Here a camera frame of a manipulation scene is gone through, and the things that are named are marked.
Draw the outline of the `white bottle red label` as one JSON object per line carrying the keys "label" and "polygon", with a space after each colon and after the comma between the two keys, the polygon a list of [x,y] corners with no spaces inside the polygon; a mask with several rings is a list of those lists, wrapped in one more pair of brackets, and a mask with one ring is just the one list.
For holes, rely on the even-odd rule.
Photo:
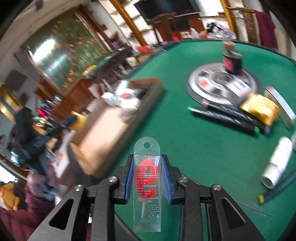
{"label": "white bottle red label", "polygon": [[130,88],[130,82],[121,80],[114,90],[116,97],[115,104],[121,108],[124,113],[134,113],[138,111],[141,100],[139,99],[140,89]]}

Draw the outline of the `clear pack red candle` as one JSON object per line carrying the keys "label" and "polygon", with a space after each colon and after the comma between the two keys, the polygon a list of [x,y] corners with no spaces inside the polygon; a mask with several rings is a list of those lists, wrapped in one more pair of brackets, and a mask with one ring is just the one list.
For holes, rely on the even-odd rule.
{"label": "clear pack red candle", "polygon": [[162,213],[161,150],[151,137],[140,138],[134,146],[133,229],[160,232]]}

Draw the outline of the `round table centre console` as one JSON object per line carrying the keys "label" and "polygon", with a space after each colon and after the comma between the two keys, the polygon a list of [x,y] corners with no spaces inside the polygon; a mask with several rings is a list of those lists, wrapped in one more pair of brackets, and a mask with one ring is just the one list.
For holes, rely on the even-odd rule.
{"label": "round table centre console", "polygon": [[236,105],[227,99],[229,89],[226,88],[228,83],[235,80],[244,82],[252,93],[262,93],[261,83],[251,71],[242,68],[238,75],[229,74],[221,62],[203,64],[193,70],[185,81],[185,91],[198,103],[206,100],[213,104],[236,108]]}

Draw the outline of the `maroon cloth on chair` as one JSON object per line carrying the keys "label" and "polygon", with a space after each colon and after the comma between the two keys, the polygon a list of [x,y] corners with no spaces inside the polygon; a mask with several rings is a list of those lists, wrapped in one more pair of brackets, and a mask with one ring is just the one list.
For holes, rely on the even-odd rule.
{"label": "maroon cloth on chair", "polygon": [[258,22],[261,45],[277,50],[278,43],[275,35],[275,25],[271,17],[267,13],[257,10],[254,13]]}

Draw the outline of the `yellow snack packet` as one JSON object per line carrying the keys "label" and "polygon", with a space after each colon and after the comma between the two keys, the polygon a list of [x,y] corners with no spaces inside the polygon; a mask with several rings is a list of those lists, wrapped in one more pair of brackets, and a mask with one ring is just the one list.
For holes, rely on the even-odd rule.
{"label": "yellow snack packet", "polygon": [[272,126],[280,108],[270,99],[260,94],[251,93],[239,108],[259,119],[266,126]]}

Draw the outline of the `white bottle blue label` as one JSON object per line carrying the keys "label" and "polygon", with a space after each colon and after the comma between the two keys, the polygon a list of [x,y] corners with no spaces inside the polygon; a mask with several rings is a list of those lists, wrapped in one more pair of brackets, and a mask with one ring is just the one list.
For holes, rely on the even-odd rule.
{"label": "white bottle blue label", "polygon": [[269,159],[266,169],[261,175],[261,181],[265,187],[274,189],[287,168],[292,151],[292,141],[288,137],[281,137]]}

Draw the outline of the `black marker yellow cap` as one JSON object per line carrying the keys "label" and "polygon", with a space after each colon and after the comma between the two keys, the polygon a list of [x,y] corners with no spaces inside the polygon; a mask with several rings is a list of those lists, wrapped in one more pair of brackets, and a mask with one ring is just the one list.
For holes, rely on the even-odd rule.
{"label": "black marker yellow cap", "polygon": [[287,188],[296,178],[296,173],[293,171],[290,173],[284,180],[282,180],[279,184],[277,184],[274,189],[268,190],[264,194],[261,194],[257,197],[257,203],[259,205],[264,204],[275,196],[277,196],[280,192]]}

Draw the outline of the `dark side table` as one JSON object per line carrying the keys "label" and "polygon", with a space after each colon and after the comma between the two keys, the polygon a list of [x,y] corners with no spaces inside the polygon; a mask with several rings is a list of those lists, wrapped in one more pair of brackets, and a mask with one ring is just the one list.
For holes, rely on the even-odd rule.
{"label": "dark side table", "polygon": [[124,46],[116,51],[113,51],[96,64],[96,67],[91,72],[90,77],[93,80],[107,80],[112,78],[119,65],[122,65],[126,61],[126,58],[131,57],[132,55],[132,47],[130,46]]}

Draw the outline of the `black television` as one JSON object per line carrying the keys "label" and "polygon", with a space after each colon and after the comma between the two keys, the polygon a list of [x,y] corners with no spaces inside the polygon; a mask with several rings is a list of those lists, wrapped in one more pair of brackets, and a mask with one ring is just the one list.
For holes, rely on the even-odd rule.
{"label": "black television", "polygon": [[177,15],[200,12],[196,1],[189,0],[147,0],[133,4],[147,20],[157,15],[176,13]]}

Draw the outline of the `black marker green cap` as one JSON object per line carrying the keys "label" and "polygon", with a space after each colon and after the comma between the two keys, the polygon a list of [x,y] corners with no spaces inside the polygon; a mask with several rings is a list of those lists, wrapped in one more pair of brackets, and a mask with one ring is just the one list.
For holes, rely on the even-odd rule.
{"label": "black marker green cap", "polygon": [[188,106],[187,109],[191,112],[192,115],[198,116],[199,118],[204,118],[236,130],[240,130],[251,135],[259,135],[260,129],[253,123],[248,123],[239,118],[231,117],[229,115],[221,114],[211,110],[205,110],[200,108],[193,108]]}

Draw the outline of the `small grey carton box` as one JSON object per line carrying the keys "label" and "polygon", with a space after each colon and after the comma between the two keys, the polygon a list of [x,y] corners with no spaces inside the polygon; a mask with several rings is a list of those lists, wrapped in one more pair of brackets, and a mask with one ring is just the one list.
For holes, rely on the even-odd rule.
{"label": "small grey carton box", "polygon": [[252,89],[241,80],[228,82],[224,88],[226,90],[225,98],[236,107],[245,102],[252,91]]}

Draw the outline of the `cardboard tray box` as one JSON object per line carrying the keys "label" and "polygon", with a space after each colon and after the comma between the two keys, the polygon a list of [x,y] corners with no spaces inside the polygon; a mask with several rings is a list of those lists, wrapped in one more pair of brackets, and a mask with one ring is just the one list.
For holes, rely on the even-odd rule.
{"label": "cardboard tray box", "polygon": [[101,101],[86,119],[84,128],[70,140],[67,153],[76,182],[86,185],[94,178],[103,179],[107,175],[164,90],[157,77],[134,79],[129,83],[132,88],[148,88],[135,114],[124,116],[121,108]]}

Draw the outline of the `flower wall painting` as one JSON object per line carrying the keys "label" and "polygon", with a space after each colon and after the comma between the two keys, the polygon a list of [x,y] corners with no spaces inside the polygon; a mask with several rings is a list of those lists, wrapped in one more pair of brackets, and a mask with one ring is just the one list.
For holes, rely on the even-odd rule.
{"label": "flower wall painting", "polygon": [[38,73],[61,95],[66,95],[91,65],[111,50],[72,8],[44,24],[22,44]]}

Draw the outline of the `white pill bottle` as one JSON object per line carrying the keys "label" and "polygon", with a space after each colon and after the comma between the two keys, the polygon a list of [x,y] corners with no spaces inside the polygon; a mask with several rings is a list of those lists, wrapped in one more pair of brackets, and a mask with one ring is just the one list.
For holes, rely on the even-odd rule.
{"label": "white pill bottle", "polygon": [[291,136],[292,148],[293,151],[296,152],[296,132]]}

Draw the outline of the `pile of clothes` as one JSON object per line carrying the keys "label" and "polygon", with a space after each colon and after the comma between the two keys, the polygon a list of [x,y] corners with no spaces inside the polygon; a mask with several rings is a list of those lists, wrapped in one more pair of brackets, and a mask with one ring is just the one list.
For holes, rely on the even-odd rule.
{"label": "pile of clothes", "polygon": [[209,39],[231,39],[237,40],[236,33],[218,22],[211,22],[206,25],[206,35]]}

